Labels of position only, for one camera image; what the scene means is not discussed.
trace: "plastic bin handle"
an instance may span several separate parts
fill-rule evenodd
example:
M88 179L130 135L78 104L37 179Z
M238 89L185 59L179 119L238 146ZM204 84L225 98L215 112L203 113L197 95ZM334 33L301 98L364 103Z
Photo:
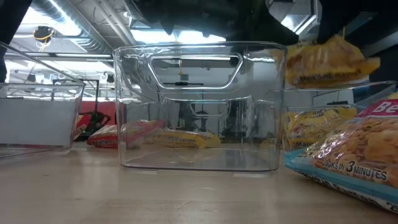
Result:
M196 112L196 111L193 109L193 106L192 106L192 105L194 105L194 104L196 104L196 105L219 104L219 105L225 105L225 109L224 109L221 113L219 113L219 114L200 114L200 113ZM198 100L198 101L196 101L196 102L190 103L190 104L189 104L189 108L191 109L192 113L193 113L195 116L199 116L199 117L217 117L217 116L223 116L223 115L225 114L225 112L227 112L227 110L228 110L228 105L229 105L229 104L228 104L227 102L225 102L224 100Z
M234 72L232 73L231 78L228 80L228 83L223 86L165 86L164 83L161 82L158 74L156 74L153 66L152 61L155 59L176 59L176 58L191 58L200 60L201 58L225 58L225 57L234 57L238 58L239 62L235 67ZM239 70L243 64L243 57L241 54L238 53L228 53L228 54L161 54L161 55L151 55L149 58L148 67L149 70L152 72L158 86L164 90L222 90L230 86L233 82L236 74L238 74Z

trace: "wooden table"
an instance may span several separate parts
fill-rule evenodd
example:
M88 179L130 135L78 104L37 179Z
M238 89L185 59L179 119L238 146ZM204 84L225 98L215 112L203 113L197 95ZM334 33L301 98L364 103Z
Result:
M261 178L138 172L112 149L0 163L0 223L397 223L398 215L281 167Z

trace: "yellow pasta bag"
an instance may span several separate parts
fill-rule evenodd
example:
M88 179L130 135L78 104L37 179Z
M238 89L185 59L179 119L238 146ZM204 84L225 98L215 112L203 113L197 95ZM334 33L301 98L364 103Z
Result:
M380 67L380 58L365 58L341 36L324 44L301 43L287 47L286 79L299 88L328 87L363 79ZM281 55L276 55L280 62Z
M356 108L324 108L285 115L285 138L288 149L300 149L322 139L330 131L356 116Z
M269 138L260 143L259 149L272 149L275 146L275 139Z
M398 213L398 100L362 110L285 166L346 195Z
M156 144L173 148L199 148L217 147L220 139L211 133L195 133L190 131L179 131L160 129L154 135L148 137L144 144Z
M387 97L387 99L389 99L389 100L396 100L396 99L398 99L398 92L389 95L389 96Z

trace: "clear plastic bin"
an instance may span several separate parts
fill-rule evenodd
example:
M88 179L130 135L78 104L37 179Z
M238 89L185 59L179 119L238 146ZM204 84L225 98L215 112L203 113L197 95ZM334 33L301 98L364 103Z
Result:
M20 82L0 83L0 158L70 149L84 84L4 43L0 48L6 51L7 76L13 76L9 82ZM45 74L73 81L40 84Z
M276 52L286 50L267 42L117 49L121 165L277 169L284 62L274 62Z
M363 109L395 93L396 87L396 82L374 82L285 90L283 148L293 151L312 145Z

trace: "egg noodle bag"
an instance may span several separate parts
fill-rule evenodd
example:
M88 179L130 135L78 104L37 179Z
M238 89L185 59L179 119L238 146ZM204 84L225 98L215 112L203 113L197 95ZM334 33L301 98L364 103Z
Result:
M299 88L334 86L360 80L380 67L379 58L365 58L341 36L324 44L299 43L287 47L286 79ZM276 62L282 56L276 55Z
M158 129L145 139L144 144L156 144L174 148L218 147L221 140L212 133Z
M398 100L390 98L366 108L324 140L286 152L285 165L319 184L398 213Z
M316 143L337 126L354 118L356 113L356 108L344 107L285 113L284 133L289 150Z
M122 125L122 138L127 144L127 148L139 147L144 138L151 132L162 127L163 121L139 120ZM87 144L96 147L118 148L118 127L116 125L106 125L95 132L87 139Z

